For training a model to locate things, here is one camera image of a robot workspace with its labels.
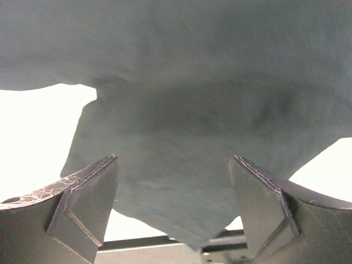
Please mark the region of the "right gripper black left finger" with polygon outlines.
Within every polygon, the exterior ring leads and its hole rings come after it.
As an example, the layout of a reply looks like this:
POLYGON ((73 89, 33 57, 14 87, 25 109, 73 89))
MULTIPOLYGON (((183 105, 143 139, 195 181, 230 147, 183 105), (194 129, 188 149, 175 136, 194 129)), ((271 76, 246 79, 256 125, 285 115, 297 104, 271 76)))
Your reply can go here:
POLYGON ((1 202, 1 263, 94 263, 118 186, 118 157, 1 202))

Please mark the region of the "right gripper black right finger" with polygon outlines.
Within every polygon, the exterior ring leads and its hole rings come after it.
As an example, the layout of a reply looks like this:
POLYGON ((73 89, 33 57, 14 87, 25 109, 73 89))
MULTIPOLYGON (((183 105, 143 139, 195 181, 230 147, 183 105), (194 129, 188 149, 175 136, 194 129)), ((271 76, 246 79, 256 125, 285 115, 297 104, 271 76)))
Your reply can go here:
POLYGON ((351 202, 233 156, 229 173, 255 263, 351 263, 351 202))

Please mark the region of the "black t-shirt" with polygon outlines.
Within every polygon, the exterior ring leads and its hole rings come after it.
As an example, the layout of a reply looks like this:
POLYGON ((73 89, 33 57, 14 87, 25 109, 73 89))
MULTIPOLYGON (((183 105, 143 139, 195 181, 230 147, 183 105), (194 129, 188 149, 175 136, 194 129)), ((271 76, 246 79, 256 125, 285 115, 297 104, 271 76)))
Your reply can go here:
POLYGON ((92 87, 61 176, 109 154, 114 209, 203 247, 228 164, 288 179, 351 137, 351 1, 1 1, 1 89, 92 87))

